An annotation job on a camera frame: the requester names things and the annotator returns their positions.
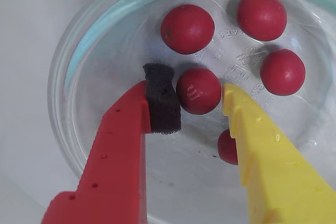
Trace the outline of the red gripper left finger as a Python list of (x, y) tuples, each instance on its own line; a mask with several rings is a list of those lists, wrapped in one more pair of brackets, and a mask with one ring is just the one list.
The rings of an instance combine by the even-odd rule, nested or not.
[(174, 69), (143, 67), (145, 79), (103, 115), (79, 185), (59, 193), (43, 223), (146, 223), (145, 135), (181, 129)]

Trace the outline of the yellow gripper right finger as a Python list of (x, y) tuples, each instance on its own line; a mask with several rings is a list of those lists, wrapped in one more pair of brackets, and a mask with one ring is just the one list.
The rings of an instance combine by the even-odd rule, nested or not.
[(335, 191), (239, 86), (223, 85), (250, 223), (335, 223)]

